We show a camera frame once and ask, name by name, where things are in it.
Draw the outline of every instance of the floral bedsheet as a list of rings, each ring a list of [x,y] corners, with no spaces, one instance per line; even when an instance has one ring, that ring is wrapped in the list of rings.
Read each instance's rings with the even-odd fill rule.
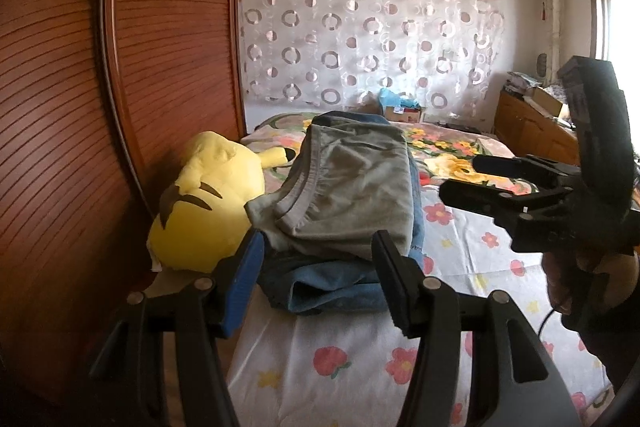
[[[313,114],[271,118],[242,142],[254,150],[275,145],[299,149]],[[394,124],[402,129],[420,171],[425,218],[422,271],[459,292],[486,296],[507,291],[538,328],[549,311],[540,254],[517,254],[509,235],[486,216],[445,206],[437,185],[446,178],[490,184],[517,193],[521,180],[485,176],[470,160],[478,153],[512,156],[490,137],[431,124]],[[266,173],[275,190],[288,168]],[[598,359],[557,316],[543,341],[585,423],[587,405],[607,386]],[[243,427],[388,427],[395,425],[414,370],[418,340],[394,327],[388,313],[324,313],[299,317],[270,308],[256,289],[228,373],[228,387]],[[472,337],[460,339],[460,370],[451,425],[466,421]]]

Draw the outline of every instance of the yellow plush toy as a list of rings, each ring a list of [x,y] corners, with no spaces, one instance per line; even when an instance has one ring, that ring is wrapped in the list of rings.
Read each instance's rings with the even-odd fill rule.
[[[236,253],[250,222],[244,204],[264,194],[262,169],[287,164],[295,152],[254,153],[211,131],[186,148],[180,176],[160,198],[146,245],[163,266],[209,272]]]

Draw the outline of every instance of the sheer curtain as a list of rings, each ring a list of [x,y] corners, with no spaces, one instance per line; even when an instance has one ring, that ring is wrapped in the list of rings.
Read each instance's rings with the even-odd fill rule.
[[[245,96],[355,107],[382,87],[473,118],[500,45],[500,0],[239,0]]]

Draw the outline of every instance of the folded clothes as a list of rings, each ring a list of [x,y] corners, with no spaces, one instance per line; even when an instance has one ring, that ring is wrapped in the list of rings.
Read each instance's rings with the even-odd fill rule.
[[[258,284],[293,313],[385,309],[370,261],[377,230],[422,261],[417,168],[401,131],[378,115],[315,117],[282,187],[246,211],[271,245]]]

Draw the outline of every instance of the plush toy ear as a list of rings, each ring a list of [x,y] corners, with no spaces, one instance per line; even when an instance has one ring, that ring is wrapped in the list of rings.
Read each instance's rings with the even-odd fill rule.
[[[296,152],[286,147],[272,147],[266,151],[258,152],[257,155],[260,158],[262,168],[270,169],[271,167],[286,165],[296,157]]]

